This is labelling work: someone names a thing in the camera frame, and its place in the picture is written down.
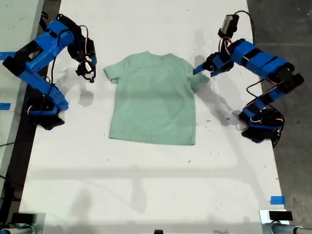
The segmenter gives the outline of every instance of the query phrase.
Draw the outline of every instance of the gray floor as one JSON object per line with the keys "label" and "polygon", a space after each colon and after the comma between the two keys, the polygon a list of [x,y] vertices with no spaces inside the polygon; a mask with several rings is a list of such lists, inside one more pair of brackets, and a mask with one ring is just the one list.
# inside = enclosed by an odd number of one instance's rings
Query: gray floor
{"label": "gray floor", "polygon": [[296,225],[312,228],[312,0],[248,0],[248,7],[256,45],[293,63],[305,79],[273,104],[286,122],[274,154],[286,208]]}

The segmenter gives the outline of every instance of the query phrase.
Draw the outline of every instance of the cable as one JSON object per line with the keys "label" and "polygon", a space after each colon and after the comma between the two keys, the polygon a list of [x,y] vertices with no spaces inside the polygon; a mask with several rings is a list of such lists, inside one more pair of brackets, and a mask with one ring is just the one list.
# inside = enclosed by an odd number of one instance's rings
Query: cable
{"label": "cable", "polygon": [[[237,15],[238,13],[245,13],[245,14],[248,15],[248,17],[249,17],[249,19],[250,19],[251,28],[252,28],[253,44],[255,45],[255,41],[254,41],[254,20],[252,19],[251,15],[250,15],[249,12],[247,12],[247,11],[244,11],[244,10],[236,11],[236,12],[234,13],[234,15]],[[264,79],[261,79],[260,81],[254,83],[254,84],[252,84],[252,85],[250,85],[250,86],[248,86],[248,87],[246,88],[247,93],[249,93],[250,95],[252,95],[252,96],[255,97],[255,98],[258,98],[258,96],[254,95],[252,92],[250,92],[249,89],[250,89],[251,87],[253,87],[253,86],[255,86],[255,85],[257,85],[257,84],[263,82],[263,81],[264,81]],[[270,108],[272,108],[273,110],[275,110],[277,113],[279,113],[280,116],[281,116],[281,119],[276,119],[276,120],[281,120],[281,121],[283,122],[282,125],[281,125],[281,127],[280,127],[280,129],[277,130],[277,131],[278,131],[277,140],[276,140],[274,143],[272,143],[273,148],[274,148],[274,147],[278,144],[278,142],[279,142],[279,140],[280,140],[280,138],[281,138],[282,132],[283,132],[283,130],[284,130],[285,119],[284,119],[284,116],[282,115],[282,113],[280,113],[275,107],[273,107],[273,106],[270,105],[270,104],[267,104],[267,106],[269,106]]]}
{"label": "cable", "polygon": [[19,186],[21,186],[21,187],[24,187],[22,184],[17,183],[16,181],[9,179],[8,177],[2,176],[2,175],[0,175],[0,177],[1,177],[2,179],[4,179],[4,180],[7,180],[7,181],[13,183],[13,184],[16,184],[16,185],[19,185]]}
{"label": "cable", "polygon": [[85,53],[86,53],[86,56],[87,56],[87,41],[88,41],[88,38],[89,38],[89,30],[88,30],[88,27],[86,25],[79,25],[79,27],[85,27],[86,30],[87,30],[87,37],[86,37],[86,42],[85,42]]}
{"label": "cable", "polygon": [[236,12],[234,13],[234,15],[237,15],[238,13],[245,13],[245,14],[247,14],[247,15],[249,16],[250,25],[251,25],[251,27],[252,27],[253,44],[255,44],[255,41],[254,41],[254,20],[253,20],[253,18],[251,17],[251,15],[249,14],[249,12],[247,12],[247,11],[243,11],[243,10],[236,11]]}
{"label": "cable", "polygon": [[[58,41],[57,41],[57,47],[59,47],[59,44],[60,44],[60,36],[65,33],[65,32],[70,32],[69,29],[64,29],[62,30],[59,35],[58,35]],[[52,91],[52,88],[53,88],[53,70],[54,70],[54,65],[55,65],[55,61],[56,61],[57,57],[55,56],[54,60],[53,60],[53,63],[52,63],[52,68],[51,68],[51,86],[50,86],[50,91],[48,92],[48,94],[46,95],[47,97],[50,95],[51,91]]]}

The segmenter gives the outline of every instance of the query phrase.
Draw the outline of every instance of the blue plastic part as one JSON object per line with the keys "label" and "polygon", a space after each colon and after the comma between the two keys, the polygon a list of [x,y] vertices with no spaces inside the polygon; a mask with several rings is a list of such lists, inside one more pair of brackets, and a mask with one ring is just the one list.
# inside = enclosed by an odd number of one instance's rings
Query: blue plastic part
{"label": "blue plastic part", "polygon": [[254,101],[255,105],[259,108],[259,110],[262,110],[265,107],[265,104],[261,101],[260,98],[257,98]]}
{"label": "blue plastic part", "polygon": [[96,65],[97,62],[98,62],[98,60],[97,60],[96,57],[92,57],[92,58],[91,58],[91,62],[92,62],[94,65]]}
{"label": "blue plastic part", "polygon": [[193,70],[193,74],[196,75],[200,72],[204,71],[204,68],[203,68],[203,64],[199,65],[198,67],[196,67],[194,70]]}
{"label": "blue plastic part", "polygon": [[220,55],[215,56],[213,62],[218,70],[226,64],[221,60]]}
{"label": "blue plastic part", "polygon": [[243,41],[237,47],[235,47],[231,55],[231,60],[236,62],[239,65],[242,65],[242,60],[245,54],[249,53],[251,50],[255,48],[256,47],[252,43],[248,41]]}
{"label": "blue plastic part", "polygon": [[260,74],[260,68],[273,59],[273,55],[269,55],[264,52],[260,52],[256,56],[252,57],[246,64],[246,68],[256,75]]}
{"label": "blue plastic part", "polygon": [[7,57],[14,57],[15,52],[0,52],[0,61],[5,60]]}
{"label": "blue plastic part", "polygon": [[285,197],[271,196],[271,205],[285,205]]}
{"label": "blue plastic part", "polygon": [[252,118],[255,116],[254,112],[251,112],[250,110],[248,110],[246,107],[243,109],[243,112],[249,117]]}
{"label": "blue plastic part", "polygon": [[0,234],[10,234],[7,230],[1,230]]}
{"label": "blue plastic part", "polygon": [[285,94],[278,88],[275,88],[275,89],[272,89],[271,91],[269,91],[269,96],[271,97],[272,100],[278,100],[279,98],[281,98],[284,95]]}
{"label": "blue plastic part", "polygon": [[286,60],[282,58],[276,58],[261,68],[259,76],[262,79],[266,79],[269,74],[274,73],[280,66],[284,65],[285,63],[287,63]]}
{"label": "blue plastic part", "polygon": [[56,106],[53,107],[52,111],[32,111],[29,110],[29,114],[32,116],[54,116],[58,113],[58,109]]}
{"label": "blue plastic part", "polygon": [[0,103],[0,110],[2,111],[8,111],[11,108],[11,104],[10,103],[5,103],[5,102],[1,102]]}

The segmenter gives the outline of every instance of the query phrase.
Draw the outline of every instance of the blue tape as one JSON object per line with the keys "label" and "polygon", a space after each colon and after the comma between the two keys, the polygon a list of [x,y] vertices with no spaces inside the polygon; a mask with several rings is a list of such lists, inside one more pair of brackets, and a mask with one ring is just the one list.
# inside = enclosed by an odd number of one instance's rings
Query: blue tape
{"label": "blue tape", "polygon": [[8,111],[8,110],[10,110],[10,108],[11,108],[11,104],[10,103],[4,103],[4,102],[0,103],[0,110]]}
{"label": "blue tape", "polygon": [[285,197],[271,196],[271,205],[285,205]]}

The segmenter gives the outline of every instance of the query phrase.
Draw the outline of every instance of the black cable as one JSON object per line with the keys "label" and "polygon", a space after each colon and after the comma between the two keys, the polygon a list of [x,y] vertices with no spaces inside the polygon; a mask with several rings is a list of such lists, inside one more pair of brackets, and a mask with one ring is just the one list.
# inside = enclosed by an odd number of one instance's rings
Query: black cable
{"label": "black cable", "polygon": [[253,21],[253,18],[251,17],[251,15],[249,14],[249,12],[243,11],[243,10],[236,11],[236,12],[234,13],[234,15],[237,15],[238,13],[241,13],[241,12],[242,12],[242,13],[245,13],[245,14],[247,14],[247,15],[249,16],[250,25],[251,25],[251,27],[252,27],[253,44],[255,44],[255,42],[254,42],[254,21]]}
{"label": "black cable", "polygon": [[2,176],[2,175],[0,175],[0,177],[3,178],[4,180],[7,180],[7,181],[13,183],[13,184],[16,184],[16,185],[19,185],[21,187],[24,187],[22,184],[17,183],[16,181],[9,179],[8,177]]}
{"label": "black cable", "polygon": [[[251,17],[251,15],[249,14],[249,12],[247,12],[247,11],[244,11],[244,10],[236,11],[236,12],[234,13],[234,15],[237,15],[238,13],[245,13],[245,14],[247,14],[247,15],[249,16],[250,24],[251,24],[251,28],[252,28],[253,44],[255,45],[255,42],[254,42],[254,20],[253,20],[253,18]],[[253,93],[251,93],[251,92],[249,91],[249,89],[250,89],[251,87],[253,87],[253,86],[255,86],[255,85],[257,85],[257,84],[263,82],[263,81],[264,81],[264,80],[261,79],[260,81],[254,83],[254,84],[252,84],[252,85],[250,85],[250,86],[248,86],[248,87],[246,88],[247,93],[249,93],[250,95],[254,96],[255,98],[258,98],[258,96],[256,96],[256,95],[254,95]],[[280,129],[278,130],[278,131],[279,131],[278,138],[277,138],[276,142],[273,143],[273,148],[274,148],[274,147],[278,144],[278,142],[279,142],[279,140],[280,140],[280,138],[281,138],[282,132],[283,132],[283,130],[284,130],[285,119],[284,119],[284,116],[282,115],[282,113],[280,113],[275,107],[273,107],[273,106],[270,105],[270,104],[267,104],[267,106],[271,107],[273,110],[275,110],[277,113],[279,113],[280,116],[281,116],[281,118],[282,118],[282,121],[283,121],[283,124],[281,125]]]}
{"label": "black cable", "polygon": [[[62,30],[59,35],[58,35],[58,38],[57,38],[57,47],[59,47],[59,43],[60,43],[60,36],[65,33],[65,32],[69,32],[70,30],[69,29],[64,29]],[[54,70],[54,65],[55,65],[55,61],[56,61],[57,57],[55,56],[54,60],[53,60],[53,63],[52,63],[52,68],[51,68],[51,86],[50,86],[50,91],[49,93],[46,95],[47,97],[50,95],[51,91],[52,91],[52,88],[53,88],[53,70]]]}

